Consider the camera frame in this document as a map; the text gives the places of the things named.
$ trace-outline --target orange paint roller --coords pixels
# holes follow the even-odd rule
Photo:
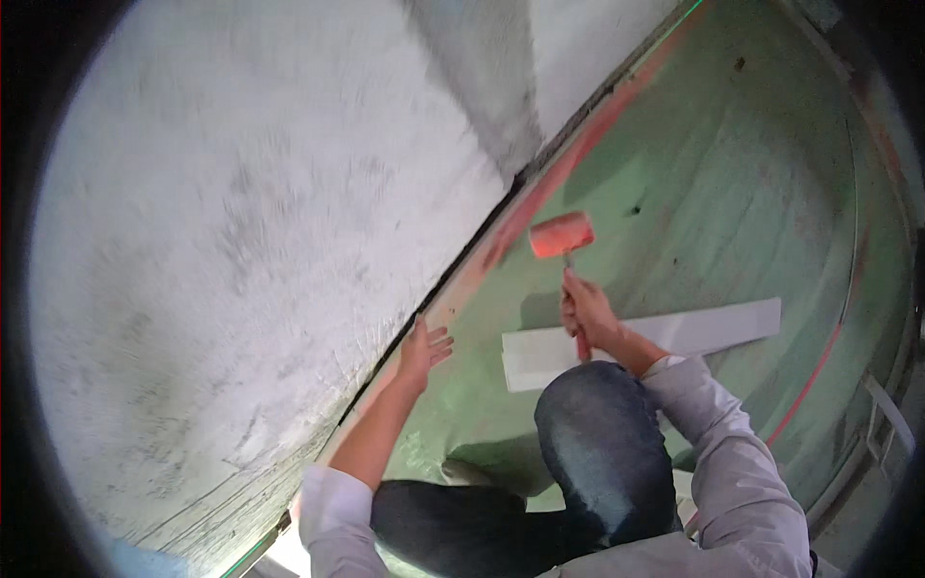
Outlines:
[[[572,251],[581,249],[594,242],[594,229],[591,219],[584,211],[573,211],[565,215],[543,221],[539,225],[530,227],[530,247],[536,257],[562,256],[565,260],[565,269],[574,272]],[[575,335],[578,349],[578,359],[582,363],[591,360],[591,348],[587,345],[585,333],[579,331]]]

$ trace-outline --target shirt sleeve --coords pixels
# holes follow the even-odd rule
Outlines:
[[[692,491],[700,545],[734,547],[758,566],[809,577],[806,516],[752,431],[742,402],[713,379],[701,358],[673,361],[653,367],[643,384],[697,454]]]
[[[302,477],[299,538],[312,557],[314,578],[382,578],[369,527],[373,491],[348,473],[310,465]]]

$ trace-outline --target jeans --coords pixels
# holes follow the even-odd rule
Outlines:
[[[681,529],[672,462],[643,386],[617,363],[557,377],[534,412],[565,510],[524,510],[494,486],[383,482],[371,525],[398,558],[437,576],[530,578],[608,547]]]

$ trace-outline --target person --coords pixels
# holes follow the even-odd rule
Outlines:
[[[382,481],[428,371],[451,354],[446,329],[428,332],[419,317],[395,377],[328,466],[305,470],[299,531],[314,578],[389,575],[377,539],[449,578],[812,575],[804,512],[740,400],[702,359],[671,355],[621,324],[599,286],[566,272],[562,289],[565,328],[617,360],[570,369],[537,403],[541,453],[565,509],[526,512],[522,497],[475,469],[470,486]],[[657,409],[697,455],[699,545],[682,532]]]

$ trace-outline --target knee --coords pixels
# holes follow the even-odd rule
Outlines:
[[[539,396],[534,421],[572,420],[594,408],[611,405],[613,396],[635,391],[635,381],[616,363],[582,363],[559,375]]]

